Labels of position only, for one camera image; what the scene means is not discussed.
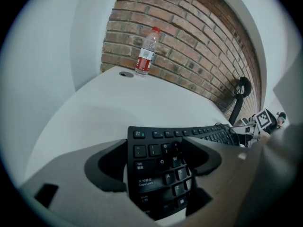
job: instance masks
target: black and white square marker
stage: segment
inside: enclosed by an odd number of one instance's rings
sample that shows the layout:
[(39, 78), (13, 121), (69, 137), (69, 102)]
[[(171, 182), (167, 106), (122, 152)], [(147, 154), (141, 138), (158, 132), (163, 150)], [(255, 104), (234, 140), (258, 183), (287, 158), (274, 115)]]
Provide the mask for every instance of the black and white square marker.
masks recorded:
[(257, 126), (258, 126), (259, 130), (266, 128), (267, 126), (269, 126), (272, 123), (266, 109), (257, 113), (255, 115), (255, 120), (257, 122)]

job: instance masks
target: red and white label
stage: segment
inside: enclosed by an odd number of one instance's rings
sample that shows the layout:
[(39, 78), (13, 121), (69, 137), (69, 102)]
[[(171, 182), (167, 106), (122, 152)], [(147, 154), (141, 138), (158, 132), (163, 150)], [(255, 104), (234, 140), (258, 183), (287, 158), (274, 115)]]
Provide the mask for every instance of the red and white label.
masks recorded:
[(143, 71), (149, 71), (154, 54), (154, 52), (142, 48), (140, 50), (136, 68)]

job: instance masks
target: plastic bottle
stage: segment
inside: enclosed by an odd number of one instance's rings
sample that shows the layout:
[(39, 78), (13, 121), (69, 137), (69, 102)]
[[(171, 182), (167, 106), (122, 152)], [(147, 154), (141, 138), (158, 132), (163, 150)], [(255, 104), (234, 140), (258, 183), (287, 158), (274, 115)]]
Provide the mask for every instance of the plastic bottle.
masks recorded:
[(146, 36), (135, 68), (135, 74), (146, 77), (151, 67), (155, 55), (156, 45), (159, 41), (160, 29), (153, 27), (152, 31)]

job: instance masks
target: transparent bottle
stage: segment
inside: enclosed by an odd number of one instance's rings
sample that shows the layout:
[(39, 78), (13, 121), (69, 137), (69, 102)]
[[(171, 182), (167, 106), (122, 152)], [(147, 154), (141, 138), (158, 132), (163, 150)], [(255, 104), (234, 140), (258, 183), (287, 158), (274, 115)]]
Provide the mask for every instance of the transparent bottle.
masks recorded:
[(142, 48), (140, 50), (134, 73), (138, 76), (146, 77), (151, 67), (157, 43), (159, 41), (160, 29), (153, 27), (152, 31), (146, 36)]

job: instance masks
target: red bottle cap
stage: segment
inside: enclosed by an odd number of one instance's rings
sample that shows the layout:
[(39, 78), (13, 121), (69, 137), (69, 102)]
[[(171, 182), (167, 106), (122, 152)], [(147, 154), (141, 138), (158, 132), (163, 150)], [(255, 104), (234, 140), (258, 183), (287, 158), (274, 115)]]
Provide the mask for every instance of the red bottle cap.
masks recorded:
[(158, 27), (152, 27), (153, 31), (157, 32), (157, 33), (160, 33), (160, 29)]

